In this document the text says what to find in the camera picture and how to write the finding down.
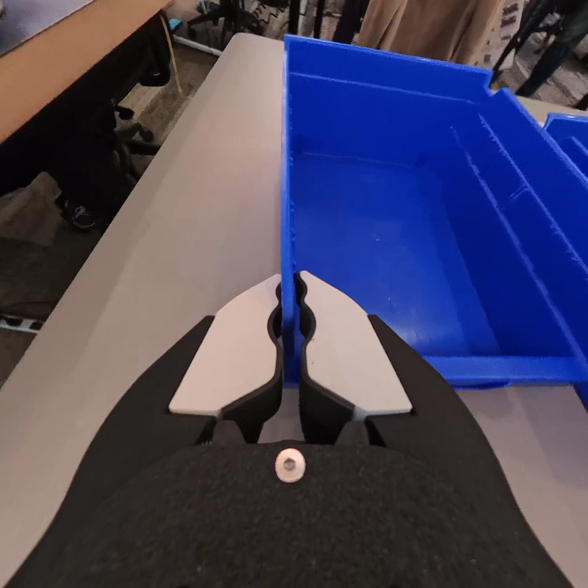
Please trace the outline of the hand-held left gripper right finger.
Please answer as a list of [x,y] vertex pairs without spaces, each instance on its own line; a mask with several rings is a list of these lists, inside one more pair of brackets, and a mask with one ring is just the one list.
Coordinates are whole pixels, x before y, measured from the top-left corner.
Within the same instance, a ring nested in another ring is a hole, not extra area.
[[306,270],[296,275],[295,283],[305,441],[334,444],[349,422],[409,414],[413,405],[368,314]]

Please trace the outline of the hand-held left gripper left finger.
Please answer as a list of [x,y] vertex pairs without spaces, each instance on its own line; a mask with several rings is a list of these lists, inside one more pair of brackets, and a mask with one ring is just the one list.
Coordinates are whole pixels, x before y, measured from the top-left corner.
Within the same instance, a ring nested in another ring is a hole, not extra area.
[[247,443],[282,402],[281,276],[221,307],[169,402],[174,415],[234,422]]

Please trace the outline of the blue plastic bin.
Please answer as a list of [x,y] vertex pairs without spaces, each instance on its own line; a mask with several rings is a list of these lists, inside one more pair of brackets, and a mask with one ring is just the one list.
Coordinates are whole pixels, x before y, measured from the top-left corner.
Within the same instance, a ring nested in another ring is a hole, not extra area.
[[543,128],[587,177],[587,116],[551,113]]
[[490,72],[286,36],[285,326],[304,270],[462,389],[587,393],[587,176]]

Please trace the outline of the white power strip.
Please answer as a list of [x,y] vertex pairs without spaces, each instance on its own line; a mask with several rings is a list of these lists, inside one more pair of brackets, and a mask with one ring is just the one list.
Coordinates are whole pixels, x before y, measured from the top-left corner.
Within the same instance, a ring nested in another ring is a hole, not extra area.
[[44,326],[43,320],[23,318],[12,315],[1,315],[1,329],[11,332],[37,334]]

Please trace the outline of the black office chair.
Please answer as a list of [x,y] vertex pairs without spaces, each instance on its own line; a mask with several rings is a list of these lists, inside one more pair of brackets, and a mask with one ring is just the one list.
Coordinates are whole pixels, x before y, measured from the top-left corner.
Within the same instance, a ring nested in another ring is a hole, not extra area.
[[122,152],[129,156],[155,156],[160,145],[155,142],[153,132],[136,119],[135,111],[121,104],[113,104],[113,108],[115,138]]

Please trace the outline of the tan coat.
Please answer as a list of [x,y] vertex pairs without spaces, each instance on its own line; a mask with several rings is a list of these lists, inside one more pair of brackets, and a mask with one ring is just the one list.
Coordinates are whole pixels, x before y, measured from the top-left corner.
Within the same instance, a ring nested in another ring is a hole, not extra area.
[[360,47],[474,66],[503,1],[370,1]]

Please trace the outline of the brown wooden desk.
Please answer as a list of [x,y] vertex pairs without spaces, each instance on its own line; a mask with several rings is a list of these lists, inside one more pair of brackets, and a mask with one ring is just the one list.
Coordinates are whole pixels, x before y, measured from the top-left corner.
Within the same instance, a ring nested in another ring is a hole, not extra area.
[[1,57],[1,142],[172,1],[93,1]]

